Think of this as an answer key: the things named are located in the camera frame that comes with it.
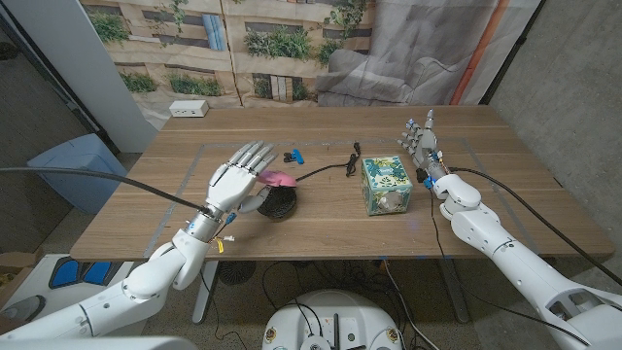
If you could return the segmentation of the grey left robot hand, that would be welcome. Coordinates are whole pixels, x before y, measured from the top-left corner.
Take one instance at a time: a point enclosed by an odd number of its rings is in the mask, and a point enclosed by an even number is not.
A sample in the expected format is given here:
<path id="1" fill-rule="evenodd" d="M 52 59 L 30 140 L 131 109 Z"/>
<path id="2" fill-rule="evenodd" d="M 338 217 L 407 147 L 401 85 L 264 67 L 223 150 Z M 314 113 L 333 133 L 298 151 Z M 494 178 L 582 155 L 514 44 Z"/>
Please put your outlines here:
<path id="1" fill-rule="evenodd" d="M 258 209 L 267 198 L 268 190 L 250 195 L 258 177 L 276 158 L 273 144 L 253 141 L 240 148 L 223 163 L 209 181 L 205 199 L 208 212 L 221 217 L 237 210 L 249 213 Z"/>

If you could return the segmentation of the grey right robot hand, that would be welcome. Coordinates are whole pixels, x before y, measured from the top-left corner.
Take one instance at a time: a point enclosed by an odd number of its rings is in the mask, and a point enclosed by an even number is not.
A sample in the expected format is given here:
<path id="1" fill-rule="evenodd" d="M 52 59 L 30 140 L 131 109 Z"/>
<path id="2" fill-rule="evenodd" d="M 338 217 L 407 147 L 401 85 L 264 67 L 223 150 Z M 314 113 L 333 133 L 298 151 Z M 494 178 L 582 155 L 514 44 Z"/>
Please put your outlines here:
<path id="1" fill-rule="evenodd" d="M 432 130 L 434 111 L 429 109 L 426 121 L 419 126 L 410 119 L 406 124 L 406 131 L 402 132 L 397 143 L 409 153 L 417 169 L 422 169 L 435 182 L 449 173 L 441 164 L 441 155 L 438 153 L 436 136 Z"/>

